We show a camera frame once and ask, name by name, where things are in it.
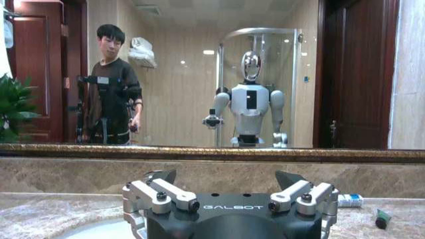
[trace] marble countertop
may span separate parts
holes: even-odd
[[[123,216],[121,195],[0,193],[0,238],[55,238],[71,229]],[[386,230],[376,211],[393,215]],[[425,238],[425,199],[365,199],[362,208],[338,209],[330,239]]]

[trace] humanoid robot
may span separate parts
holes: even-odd
[[[285,133],[280,133],[282,124],[284,93],[278,90],[269,92],[268,88],[256,83],[261,69],[261,58],[248,51],[241,59],[241,72],[244,82],[240,83],[230,92],[218,92],[213,98],[210,115],[202,120],[208,128],[214,129],[222,123],[222,109],[230,102],[230,111],[236,119],[237,137],[232,138],[230,143],[238,146],[256,146],[264,143],[257,137],[261,132],[262,117],[272,108],[273,121],[273,147],[286,147],[288,138]]]

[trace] sink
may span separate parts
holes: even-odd
[[[132,227],[124,219],[104,220],[97,223],[84,225],[65,234],[57,239],[135,239]]]

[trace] dark sweater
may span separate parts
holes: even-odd
[[[129,98],[141,99],[141,87],[132,66],[120,58],[108,65],[97,63],[92,70],[92,76],[103,76],[111,79],[120,79],[127,87],[128,94],[123,94],[123,89],[116,86],[109,86],[105,101],[105,116],[108,118],[108,134],[119,134],[128,131],[129,116],[125,103]],[[97,121],[101,118],[101,100],[99,96],[99,88],[96,84],[89,85],[88,90],[88,114],[87,114],[87,129],[92,133]]]

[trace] towel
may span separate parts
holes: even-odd
[[[4,19],[3,4],[0,3],[0,19]],[[4,24],[0,24],[0,77],[7,74],[12,78],[11,66],[8,64],[5,42],[4,42]]]
[[[135,52],[135,53],[137,53],[137,54],[145,54],[145,55],[149,55],[151,58],[155,58],[153,51],[148,50],[148,49],[144,48],[144,47],[131,48],[131,49],[129,49],[129,52]]]
[[[152,51],[152,44],[141,37],[133,37],[132,39],[132,47],[139,48],[143,47]]]
[[[151,57],[148,54],[129,52],[128,58],[132,59],[139,66],[149,68],[157,67],[157,63],[155,62],[153,57]]]

